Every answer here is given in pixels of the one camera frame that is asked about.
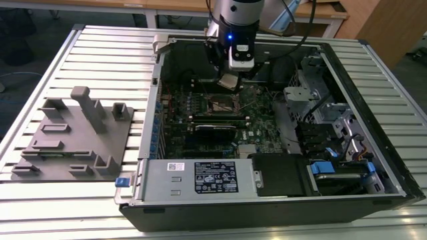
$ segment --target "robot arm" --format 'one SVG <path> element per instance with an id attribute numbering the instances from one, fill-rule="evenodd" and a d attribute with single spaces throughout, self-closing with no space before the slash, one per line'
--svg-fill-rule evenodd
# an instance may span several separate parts
<path id="1" fill-rule="evenodd" d="M 250 72 L 256 67 L 256 38 L 261 25 L 265 2 L 281 0 L 218 0 L 207 35 L 218 37 L 217 43 L 206 44 L 210 62 L 222 70 Z M 301 0 L 288 1 L 296 12 Z M 286 12 L 276 21 L 292 22 Z"/>

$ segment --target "gray floor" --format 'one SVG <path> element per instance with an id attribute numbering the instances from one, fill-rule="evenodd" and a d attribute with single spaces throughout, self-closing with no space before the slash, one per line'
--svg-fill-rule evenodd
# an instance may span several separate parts
<path id="1" fill-rule="evenodd" d="M 9 66 L 0 61 L 0 75 L 14 72 L 43 74 L 75 24 L 118 27 L 135 27 L 135 24 L 143 27 L 146 25 L 145 17 L 138 17 L 135 20 L 131 14 L 122 13 L 62 11 L 59 16 L 61 19 L 54 20 L 47 10 L 34 10 L 33 20 L 38 27 L 38 33 L 27 37 L 27 42 L 37 56 L 35 61 L 19 67 Z M 183 16 L 174 19 L 175 24 L 169 24 L 167 18 L 161 16 L 159 26 L 166 29 L 203 30 L 207 19 L 194 17 L 189 23 L 190 19 L 190 17 Z M 427 112 L 427 67 L 406 56 L 394 73 L 425 112 Z M 0 93 L 0 140 L 39 83 L 39 79 L 41 77 L 37 75 L 13 75 L 0 78 L 0 83 L 7 87 L 7 90 Z"/>

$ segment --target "warning label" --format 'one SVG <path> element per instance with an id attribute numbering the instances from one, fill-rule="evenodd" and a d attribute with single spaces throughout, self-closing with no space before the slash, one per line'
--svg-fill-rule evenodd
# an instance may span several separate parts
<path id="1" fill-rule="evenodd" d="M 198 194 L 238 193 L 237 164 L 227 162 L 194 163 L 195 192 Z"/>

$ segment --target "blue latch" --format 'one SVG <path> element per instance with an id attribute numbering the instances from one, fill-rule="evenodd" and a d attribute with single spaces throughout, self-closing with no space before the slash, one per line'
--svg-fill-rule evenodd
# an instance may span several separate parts
<path id="1" fill-rule="evenodd" d="M 370 173 L 374 173 L 377 171 L 374 163 L 372 163 L 372 162 L 368 163 L 368 169 L 369 169 Z"/>
<path id="2" fill-rule="evenodd" d="M 115 179 L 115 187 L 117 188 L 129 188 L 131 186 L 131 178 L 118 177 Z"/>
<path id="3" fill-rule="evenodd" d="M 313 174 L 334 174 L 336 169 L 330 161 L 317 161 L 310 165 Z"/>
<path id="4" fill-rule="evenodd" d="M 332 153 L 332 156 L 334 158 L 337 158 L 340 156 L 338 153 L 330 147 L 328 147 L 326 150 Z"/>

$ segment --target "metal chassis frame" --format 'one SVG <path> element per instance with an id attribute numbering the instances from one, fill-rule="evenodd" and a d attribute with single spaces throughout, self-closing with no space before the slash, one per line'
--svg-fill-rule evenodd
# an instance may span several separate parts
<path id="1" fill-rule="evenodd" d="M 198 40 L 199 37 L 195 37 L 195 36 L 175 36 L 175 35 L 170 35 L 169 36 L 169 39 L 170 41 L 169 42 L 173 42 L 173 41 L 177 41 L 177 39 L 179 40 L 186 40 L 186 41 L 199 41 Z M 293 45 L 294 43 L 293 42 L 289 42 L 289 41 L 269 41 L 269 40 L 265 40 L 265 41 L 260 41 L 257 43 L 262 43 L 262 44 L 277 44 L 277 45 Z M 381 162 L 382 162 L 382 165 L 386 169 L 386 171 L 389 173 L 393 173 L 394 176 L 390 176 L 390 180 L 394 184 L 394 187 L 397 188 L 398 190 L 398 194 L 376 194 L 376 195 L 369 195 L 369 196 L 338 196 L 338 197 L 298 197 L 298 198 L 293 198 L 293 199 L 289 199 L 289 198 L 277 198 L 274 201 L 305 201 L 305 200 L 334 200 L 334 199 L 344 199 L 344 198 L 350 198 L 350 199 L 364 199 L 365 197 L 372 197 L 373 199 L 374 198 L 381 198 L 381 197 L 398 197 L 398 196 L 402 196 L 405 198 L 414 198 L 413 201 L 410 202 L 418 202 L 420 200 L 425 199 L 426 196 L 416 182 L 414 179 L 412 179 L 410 177 L 405 176 L 406 179 L 410 179 L 412 181 L 412 184 L 414 185 L 414 188 L 410 190 L 409 187 L 408 187 L 408 184 L 405 181 L 402 180 L 398 180 L 397 178 L 397 167 L 392 168 L 390 164 L 393 164 L 390 161 L 392 159 L 397 159 L 398 161 L 401 161 L 401 165 L 404 164 L 404 160 L 401 159 L 400 157 L 400 154 L 394 148 L 394 145 L 390 143 L 390 140 L 388 138 L 388 135 L 384 131 L 384 129 L 380 127 L 373 127 L 373 125 L 380 125 L 380 122 L 378 120 L 376 119 L 374 117 L 374 114 L 368 106 L 368 103 L 366 101 L 364 100 L 364 98 L 358 98 L 358 104 L 354 103 L 356 101 L 356 96 L 353 96 L 354 94 L 350 94 L 350 92 L 353 92 L 356 90 L 356 92 L 360 94 L 360 91 L 358 91 L 358 88 L 356 86 L 356 84 L 353 83 L 352 81 L 352 78 L 344 68 L 344 65 L 341 64 L 341 61 L 336 55 L 336 52 L 330 46 L 330 44 L 328 43 L 318 43 L 318 42 L 306 42 L 306 44 L 304 45 L 305 47 L 317 47 L 321 51 L 321 55 L 322 55 L 322 58 L 332 70 L 332 73 L 333 73 L 333 76 L 336 78 L 336 81 L 340 85 L 340 88 L 349 100 L 349 104 L 352 106 L 352 108 L 354 109 L 354 114 L 357 115 L 358 119 L 362 119 L 361 122 L 361 126 L 362 126 L 362 129 L 365 131 L 365 134 L 368 136 L 368 139 L 370 140 L 370 142 L 373 143 L 373 147 L 376 149 L 376 152 L 378 154 L 378 157 L 381 159 Z M 158 67 L 161 68 L 161 66 L 163 65 L 163 61 L 165 61 L 165 54 L 161 55 L 162 56 L 162 60 L 161 62 L 158 63 Z M 139 164 L 138 166 L 138 178 L 135 180 L 135 185 L 134 185 L 134 196 L 133 196 L 133 199 L 130 201 L 130 205 L 131 206 L 146 206 L 146 207 L 151 207 L 151 206 L 157 206 L 157 204 L 151 205 L 150 203 L 146 204 L 145 203 L 145 193 L 146 193 L 146 173 L 147 173 L 147 170 L 149 170 L 149 159 L 146 158 L 147 155 L 150 155 L 150 141 L 149 139 L 151 139 L 151 131 L 153 131 L 153 119 L 149 119 L 149 122 L 151 123 L 149 126 L 146 126 L 146 131 L 143 133 L 143 140 L 142 140 L 142 143 L 141 143 L 141 152 L 139 152 L 139 158 L 142 159 L 142 163 Z M 376 135 L 381 135 L 382 136 L 382 139 L 385 139 L 386 141 L 386 147 L 382 145 L 380 146 L 380 138 L 376 138 L 373 137 L 373 134 L 372 132 L 376 132 Z M 393 158 L 390 157 L 390 153 L 386 153 L 385 154 L 385 151 L 386 150 L 394 150 L 394 156 Z M 405 169 L 400 168 L 400 172 L 398 174 L 401 175 L 402 174 L 402 171 L 405 172 Z"/>

